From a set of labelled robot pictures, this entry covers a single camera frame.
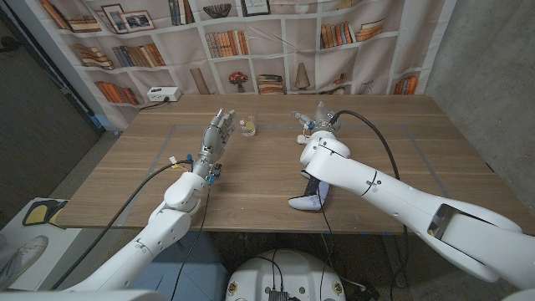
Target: bowl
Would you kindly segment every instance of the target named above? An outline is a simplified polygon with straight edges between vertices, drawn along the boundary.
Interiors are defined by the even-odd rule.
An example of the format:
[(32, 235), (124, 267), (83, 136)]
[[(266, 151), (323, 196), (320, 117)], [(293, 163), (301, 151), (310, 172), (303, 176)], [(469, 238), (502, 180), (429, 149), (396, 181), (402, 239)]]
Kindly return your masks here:
[(208, 16), (212, 18), (224, 18), (231, 12), (232, 5), (230, 3), (210, 5), (202, 8)]

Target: black cable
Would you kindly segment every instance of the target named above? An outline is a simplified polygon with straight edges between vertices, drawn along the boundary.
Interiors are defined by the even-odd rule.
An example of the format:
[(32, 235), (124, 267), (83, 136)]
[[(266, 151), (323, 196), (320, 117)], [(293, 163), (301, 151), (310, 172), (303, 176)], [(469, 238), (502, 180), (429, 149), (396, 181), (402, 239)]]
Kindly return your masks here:
[(319, 196), (319, 206), (321, 207), (321, 212), (324, 214), (325, 222), (327, 223), (327, 227), (329, 228), (329, 236), (331, 237), (331, 250), (329, 251), (329, 255), (327, 255), (327, 259), (325, 259), (325, 261), (324, 261), (324, 269), (321, 272), (321, 281), (319, 282), (319, 299), (322, 300), (322, 298), (321, 298), (321, 288), (324, 285), (325, 267), (327, 266), (327, 261), (329, 261), (329, 262), (331, 261), (331, 255), (333, 254), (333, 250), (334, 250), (334, 239), (333, 239), (333, 230), (331, 230), (331, 226), (329, 225), (329, 221), (327, 220), (327, 216), (325, 216), (324, 204), (321, 202), (323, 198), (321, 197), (321, 195), (319, 195), (319, 188), (318, 188), (318, 196)]
[(249, 258), (249, 255), (247, 252), (247, 245), (245, 242), (245, 232), (242, 233), (242, 242), (243, 242), (243, 256), (245, 256), (245, 259), (247, 260)]
[(145, 109), (149, 109), (149, 108), (154, 108), (154, 107), (157, 107), (157, 106), (160, 106), (160, 105), (163, 105), (163, 104), (166, 104), (169, 102), (169, 96), (166, 96), (161, 102), (155, 104), (155, 105), (147, 105), (143, 108), (141, 108), (140, 110), (145, 110)]
[(273, 290), (275, 290), (275, 253), (277, 252), (277, 249), (273, 251), (273, 257), (271, 258), (271, 269), (273, 272)]
[(267, 259), (267, 258), (263, 258), (262, 256), (253, 256), (252, 258), (260, 258), (260, 259), (263, 259), (263, 260), (267, 260), (269, 261), (270, 263), (274, 264), (275, 267), (277, 267), (278, 269), (278, 274), (281, 276), (281, 292), (283, 291), (283, 288), (284, 288), (284, 284), (283, 284), (283, 272), (281, 272), (281, 268), (278, 266), (277, 263), (275, 263), (273, 260), (271, 259)]
[(405, 267), (407, 263), (409, 262), (409, 233), (408, 233), (406, 225), (403, 225), (403, 236), (405, 238), (405, 258), (401, 262), (401, 265), (397, 269), (397, 271), (395, 271), (394, 276), (392, 277), (392, 283), (390, 284), (390, 300), (391, 301), (394, 301), (393, 292), (394, 292), (395, 280), (398, 278), (398, 275), (402, 271), (405, 271)]
[(388, 147), (388, 143), (386, 143), (386, 140), (383, 137), (383, 134), (381, 134), (381, 132), (377, 130), (374, 124), (369, 122), (369, 120), (365, 119), (365, 117), (350, 110), (341, 110), (340, 112), (334, 114), (333, 118), (331, 118), (331, 121), (329, 121), (329, 123), (333, 125), (342, 114), (349, 114), (349, 115), (353, 115), (354, 117), (357, 117), (358, 119), (362, 120), (367, 126), (369, 126), (375, 132), (375, 134), (377, 134), (377, 136), (383, 143), (383, 146), (385, 147), (386, 152), (388, 153), (388, 157), (390, 158), (390, 163), (392, 163), (392, 168), (394, 169), (395, 178), (399, 180), (400, 173), (398, 172), (398, 166), (395, 164), (394, 156), (392, 155), (392, 151), (390, 151), (390, 148)]
[[(385, 138), (381, 134), (381, 132), (375, 127), (374, 124), (372, 124), (369, 120), (365, 119), (362, 115), (355, 113), (350, 110), (341, 110), (340, 112), (336, 113), (333, 118), (330, 120), (330, 124), (334, 124), (336, 120), (342, 115), (342, 114), (349, 114), (354, 117), (357, 117), (358, 119), (362, 120), (365, 124), (367, 124), (374, 132), (377, 134), (381, 142), (383, 143), (383, 146), (385, 147), (386, 152), (388, 153), (388, 157), (390, 158), (390, 163), (392, 163), (392, 168), (394, 169), (394, 175), (397, 180), (400, 179), (400, 173), (398, 172), (398, 166), (395, 164), (394, 156), (392, 155), (392, 151), (390, 151), (390, 148), (388, 147), (388, 144), (386, 143)], [(390, 284), (390, 300), (394, 300), (393, 297), (393, 290), (395, 285), (395, 279), (398, 277), (398, 275), (401, 273), (401, 271), (405, 271), (405, 267), (407, 263), (409, 262), (409, 233), (407, 230), (407, 226), (403, 225), (403, 236), (405, 238), (405, 258), (401, 262), (400, 267), (395, 271), (394, 276), (392, 277), (392, 283)]]
[[(181, 163), (189, 163), (189, 164), (191, 164), (191, 161), (183, 160), (183, 161), (178, 161), (176, 164), (181, 164)], [(130, 202), (132, 202), (134, 197), (140, 192), (141, 188), (143, 188), (143, 186), (148, 181), (150, 181), (150, 179), (152, 179), (154, 176), (156, 176), (157, 174), (161, 173), (162, 171), (168, 169), (169, 167), (172, 167), (173, 165), (175, 165), (175, 164), (168, 164), (166, 166), (161, 167), (158, 171), (154, 172), (153, 174), (148, 176), (146, 179), (144, 179), (143, 182), (141, 182), (141, 184), (137, 187), (137, 189), (134, 191), (134, 193), (132, 193), (130, 198), (123, 204), (123, 206), (117, 211), (117, 213), (115, 213), (114, 217), (110, 220), (110, 222), (108, 222), (108, 225), (106, 225), (104, 230), (102, 230), (102, 232), (99, 234), (99, 236), (94, 240), (93, 243), (91, 243), (91, 245), (78, 258), (78, 260), (76, 260), (76, 262), (73, 263), (73, 265), (67, 270), (67, 272), (65, 272), (64, 275), (52, 286), (51, 290), (55, 290), (56, 288), (58, 288), (58, 286), (63, 281), (65, 281), (65, 279), (74, 271), (74, 269), (76, 267), (78, 267), (78, 265), (82, 262), (82, 260), (84, 260), (84, 258), (87, 257), (87, 255), (91, 252), (91, 250), (93, 250), (94, 246), (96, 246), (97, 243), (99, 243), (100, 239), (102, 239), (102, 237), (108, 232), (108, 230), (111, 229), (111, 227), (113, 226), (114, 222), (117, 220), (117, 218), (119, 218), (120, 214), (123, 213), (123, 211), (130, 204)]]
[(197, 241), (199, 240), (199, 237), (201, 236), (202, 228), (204, 227), (204, 221), (206, 220), (206, 212), (208, 212), (209, 201), (210, 201), (210, 185), (208, 186), (208, 196), (206, 197), (206, 208), (204, 209), (204, 215), (202, 216), (201, 228), (199, 229), (199, 233), (197, 234), (197, 237), (195, 237), (195, 241), (191, 245), (190, 250), (187, 252), (186, 256), (184, 257), (184, 262), (181, 265), (181, 269), (178, 271), (178, 276), (176, 276), (175, 288), (173, 289), (173, 294), (171, 295), (171, 301), (173, 301), (173, 298), (175, 297), (176, 287), (178, 286), (178, 279), (180, 279), (181, 277), (184, 264), (186, 264), (187, 258), (190, 256), (190, 253), (193, 250), (193, 247), (195, 247), (195, 244), (197, 243)]

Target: wire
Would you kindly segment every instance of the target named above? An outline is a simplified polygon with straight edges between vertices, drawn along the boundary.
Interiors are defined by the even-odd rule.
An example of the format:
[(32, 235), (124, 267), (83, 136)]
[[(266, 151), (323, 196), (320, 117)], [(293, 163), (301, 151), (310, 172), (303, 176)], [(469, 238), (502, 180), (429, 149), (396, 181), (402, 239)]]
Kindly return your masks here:
[(283, 288), (284, 288), (284, 285), (283, 285), (283, 273), (281, 272), (281, 268), (278, 266), (277, 263), (275, 263), (275, 261), (271, 260), (271, 259), (267, 259), (267, 258), (263, 258), (262, 256), (253, 256), (252, 258), (260, 258), (260, 259), (263, 259), (263, 260), (267, 260), (269, 261), (270, 263), (274, 264), (275, 267), (277, 267), (278, 269), (278, 274), (281, 276), (281, 292), (283, 291)]
[(333, 239), (333, 230), (331, 230), (331, 226), (329, 225), (329, 221), (327, 220), (327, 216), (325, 216), (324, 202), (322, 202), (322, 200), (325, 201), (325, 199), (320, 196), (319, 188), (318, 188), (318, 196), (319, 196), (319, 206), (321, 207), (321, 212), (324, 214), (325, 222), (327, 223), (327, 227), (329, 228), (329, 236), (331, 237), (331, 250), (330, 251), (327, 250), (329, 252), (329, 255), (327, 255), (327, 259), (324, 261), (324, 269), (321, 272), (321, 281), (319, 282), (319, 299), (322, 300), (322, 298), (321, 298), (321, 288), (324, 285), (325, 267), (327, 266), (327, 261), (331, 262), (331, 254), (333, 254), (333, 250), (334, 250), (334, 239)]
[(405, 238), (405, 258), (404, 258), (404, 261), (401, 262), (401, 265), (397, 269), (397, 271), (395, 271), (394, 276), (392, 276), (392, 283), (390, 284), (390, 300), (391, 301), (394, 301), (393, 292), (394, 292), (395, 280), (398, 278), (398, 275), (401, 273), (401, 271), (405, 271), (405, 267), (407, 263), (409, 262), (409, 233), (408, 233), (406, 225), (403, 225), (403, 236)]
[[(191, 164), (191, 161), (190, 160), (183, 160), (183, 161), (178, 161), (176, 164), (181, 164), (181, 163), (189, 163), (189, 164)], [(152, 179), (153, 177), (155, 177), (157, 174), (161, 173), (162, 171), (172, 167), (173, 165), (174, 164), (168, 164), (166, 166), (161, 167), (158, 171), (154, 172), (153, 174), (148, 176), (146, 179), (144, 179), (143, 182), (141, 182), (141, 184), (137, 187), (137, 189), (134, 191), (134, 193), (132, 193), (130, 198), (115, 213), (115, 215), (110, 220), (110, 222), (108, 222), (108, 225), (106, 225), (104, 230), (102, 230), (102, 232), (99, 234), (99, 236), (97, 236), (97, 238), (93, 241), (93, 243), (91, 243), (91, 245), (85, 250), (85, 252), (78, 258), (78, 260), (76, 260), (76, 262), (74, 262), (73, 265), (67, 270), (67, 272), (65, 272), (64, 275), (52, 286), (51, 290), (57, 289), (59, 287), (59, 285), (63, 281), (65, 281), (65, 279), (74, 271), (74, 269), (76, 267), (78, 267), (78, 265), (82, 262), (82, 260), (84, 260), (87, 257), (87, 255), (91, 252), (91, 250), (93, 250), (94, 246), (96, 246), (97, 243), (100, 242), (100, 239), (102, 239), (102, 237), (108, 232), (108, 230), (111, 229), (111, 227), (113, 226), (114, 222), (117, 220), (117, 218), (119, 218), (120, 214), (123, 213), (123, 211), (126, 209), (126, 207), (132, 202), (134, 197), (140, 192), (141, 188), (143, 188), (143, 186), (148, 181), (150, 181), (150, 179)]]
[[(388, 153), (388, 157), (390, 158), (390, 163), (392, 164), (392, 169), (394, 169), (394, 175), (397, 180), (400, 179), (400, 173), (398, 172), (398, 166), (395, 164), (394, 156), (392, 155), (392, 151), (390, 151), (390, 148), (388, 147), (388, 143), (386, 143), (385, 138), (381, 134), (381, 132), (375, 127), (374, 124), (372, 124), (369, 120), (365, 119), (362, 115), (355, 113), (350, 110), (341, 110), (340, 112), (336, 113), (333, 118), (330, 120), (330, 124), (334, 124), (336, 120), (342, 115), (342, 114), (349, 114), (354, 117), (357, 117), (358, 119), (362, 120), (367, 126), (369, 126), (375, 134), (379, 137), (381, 142), (383, 143), (383, 146), (385, 147), (386, 152)], [(395, 271), (394, 276), (392, 277), (392, 283), (390, 284), (390, 300), (393, 299), (393, 290), (395, 285), (395, 279), (398, 277), (398, 275), (401, 273), (401, 271), (405, 271), (405, 267), (407, 263), (409, 262), (409, 233), (407, 230), (407, 226), (403, 225), (403, 236), (405, 238), (405, 258), (404, 261), (401, 262), (400, 267)]]
[(273, 251), (273, 257), (271, 259), (271, 269), (273, 271), (273, 290), (275, 290), (275, 253), (277, 253), (277, 249)]
[(159, 102), (159, 103), (157, 103), (157, 104), (155, 104), (155, 105), (147, 105), (147, 106), (141, 108), (140, 110), (145, 110), (145, 109), (149, 109), (149, 108), (154, 108), (154, 107), (157, 107), (157, 106), (166, 104), (166, 103), (168, 103), (168, 102), (169, 102), (169, 96), (166, 96), (166, 97), (163, 99), (163, 101), (161, 101), (161, 102)]
[(392, 155), (392, 151), (390, 151), (390, 148), (388, 147), (388, 143), (386, 143), (386, 140), (383, 137), (383, 134), (381, 134), (381, 132), (375, 127), (374, 124), (369, 122), (369, 120), (365, 119), (365, 117), (363, 117), (362, 115), (360, 115), (358, 113), (350, 111), (350, 110), (341, 110), (340, 112), (334, 114), (333, 118), (331, 118), (329, 123), (331, 125), (334, 124), (336, 122), (336, 120), (338, 120), (338, 118), (342, 114), (349, 114), (349, 115), (353, 115), (354, 117), (357, 117), (358, 119), (362, 120), (367, 126), (369, 126), (375, 132), (375, 134), (377, 134), (377, 136), (379, 137), (379, 139), (383, 143), (383, 146), (385, 147), (386, 152), (388, 153), (388, 157), (390, 158), (390, 163), (392, 164), (392, 168), (394, 169), (395, 178), (399, 180), (400, 179), (400, 173), (398, 172), (398, 166), (395, 164), (394, 156)]
[[(325, 240), (325, 236), (323, 233), (321, 233), (321, 238), (324, 240), (324, 246), (325, 246), (325, 249), (327, 250), (327, 253), (329, 252), (329, 247), (327, 246), (327, 241)], [(331, 268), (333, 267), (333, 263), (331, 262), (331, 260), (329, 259), (329, 264), (331, 266)], [(356, 285), (360, 288), (361, 291), (365, 291), (366, 290), (366, 287), (363, 285), (363, 284), (360, 284), (360, 283), (356, 283), (356, 282), (353, 282), (347, 278), (344, 278), (342, 276), (339, 276), (340, 279), (344, 280), (346, 283), (351, 283), (353, 285)]]
[(171, 301), (173, 301), (173, 298), (175, 297), (176, 293), (176, 287), (178, 286), (178, 279), (181, 277), (182, 269), (184, 268), (184, 264), (186, 264), (187, 258), (190, 256), (191, 251), (195, 247), (195, 244), (199, 240), (199, 237), (201, 236), (202, 228), (204, 227), (204, 221), (206, 220), (206, 212), (208, 212), (208, 202), (210, 201), (210, 185), (208, 186), (208, 196), (206, 197), (206, 208), (204, 209), (204, 215), (202, 216), (202, 222), (201, 222), (201, 228), (199, 229), (199, 233), (197, 233), (197, 237), (195, 237), (195, 241), (193, 241), (193, 244), (191, 245), (189, 251), (187, 252), (186, 256), (184, 257), (184, 262), (181, 265), (181, 269), (178, 271), (178, 276), (176, 276), (176, 282), (175, 282), (175, 288), (173, 288), (173, 294), (171, 296)]

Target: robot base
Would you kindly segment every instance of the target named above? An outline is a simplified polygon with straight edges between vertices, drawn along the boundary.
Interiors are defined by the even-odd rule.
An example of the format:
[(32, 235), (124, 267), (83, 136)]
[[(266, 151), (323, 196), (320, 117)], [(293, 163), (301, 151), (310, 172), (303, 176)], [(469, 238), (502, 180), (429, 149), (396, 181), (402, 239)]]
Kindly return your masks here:
[[(258, 256), (273, 260), (274, 252), (275, 250), (267, 251)], [(322, 261), (307, 253), (287, 249), (277, 250), (273, 261), (280, 267), (283, 275), (283, 294), (288, 293), (287, 297), (279, 297), (277, 300), (288, 300), (288, 297), (295, 297), (301, 301), (319, 300), (324, 270)], [(272, 263), (268, 260), (251, 258), (231, 276), (227, 286), (226, 301), (271, 300), (269, 292), (273, 290), (273, 268), (274, 286), (276, 291), (280, 292), (281, 277), (277, 267), (272, 267)], [(340, 278), (329, 265), (325, 266), (321, 298), (329, 301), (345, 300)]]

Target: printed bookshelf wallpaper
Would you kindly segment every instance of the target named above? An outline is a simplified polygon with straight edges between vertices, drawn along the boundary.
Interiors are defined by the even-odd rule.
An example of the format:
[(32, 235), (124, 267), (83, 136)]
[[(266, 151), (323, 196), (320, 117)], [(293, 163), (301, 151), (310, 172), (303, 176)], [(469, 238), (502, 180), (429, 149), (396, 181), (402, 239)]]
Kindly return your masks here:
[(124, 130), (155, 86), (423, 94), (456, 0), (26, 2)]

